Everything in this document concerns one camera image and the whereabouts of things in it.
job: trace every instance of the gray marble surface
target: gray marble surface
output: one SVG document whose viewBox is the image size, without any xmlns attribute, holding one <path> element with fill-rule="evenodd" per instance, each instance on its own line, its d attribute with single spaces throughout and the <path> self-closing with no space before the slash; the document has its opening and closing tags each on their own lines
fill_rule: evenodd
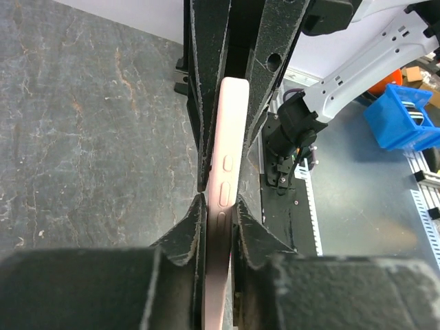
<svg viewBox="0 0 440 330">
<path fill-rule="evenodd" d="M 176 224 L 197 171 L 182 46 L 50 0 L 0 0 L 0 36 L 0 256 L 148 246 Z"/>
</svg>

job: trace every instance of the orange object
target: orange object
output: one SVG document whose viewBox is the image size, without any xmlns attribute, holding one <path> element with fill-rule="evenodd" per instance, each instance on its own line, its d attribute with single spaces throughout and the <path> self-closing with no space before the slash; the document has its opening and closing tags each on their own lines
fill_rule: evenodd
<svg viewBox="0 0 440 330">
<path fill-rule="evenodd" d="M 376 85 L 372 86 L 368 91 L 372 94 L 382 94 L 385 92 L 387 84 L 396 84 L 402 86 L 404 79 L 402 77 L 402 71 L 397 69 L 389 76 L 379 81 Z"/>
</svg>

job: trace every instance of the table surface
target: table surface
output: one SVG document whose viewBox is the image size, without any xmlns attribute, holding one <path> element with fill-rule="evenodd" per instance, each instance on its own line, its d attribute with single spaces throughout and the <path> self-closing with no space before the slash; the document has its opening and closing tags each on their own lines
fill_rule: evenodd
<svg viewBox="0 0 440 330">
<path fill-rule="evenodd" d="M 311 178 L 325 255 L 404 256 L 437 263 L 410 190 L 418 190 L 403 152 L 381 149 L 365 106 L 345 107 L 316 142 Z"/>
</svg>

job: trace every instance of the pink smartphone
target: pink smartphone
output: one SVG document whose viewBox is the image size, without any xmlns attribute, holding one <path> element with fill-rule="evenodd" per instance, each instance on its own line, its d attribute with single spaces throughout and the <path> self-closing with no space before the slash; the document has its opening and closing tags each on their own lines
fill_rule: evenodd
<svg viewBox="0 0 440 330">
<path fill-rule="evenodd" d="M 221 81 L 212 168 L 208 183 L 203 327 L 221 330 L 232 238 L 231 209 L 237 200 L 249 82 Z"/>
</svg>

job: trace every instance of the cardboard box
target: cardboard box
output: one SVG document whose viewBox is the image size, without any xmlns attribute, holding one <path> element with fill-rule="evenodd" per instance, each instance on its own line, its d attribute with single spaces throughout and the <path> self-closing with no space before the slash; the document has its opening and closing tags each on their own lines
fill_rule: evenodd
<svg viewBox="0 0 440 330">
<path fill-rule="evenodd" d="M 429 105 L 440 109 L 440 91 L 424 82 L 422 69 L 420 69 L 420 67 L 405 67 L 402 69 L 402 75 L 404 76 L 404 86 L 431 91 L 432 96 L 431 99 L 429 99 Z"/>
<path fill-rule="evenodd" d="M 412 83 L 413 81 L 422 81 L 424 77 L 421 75 L 420 67 L 407 67 L 406 79 L 409 83 Z"/>
</svg>

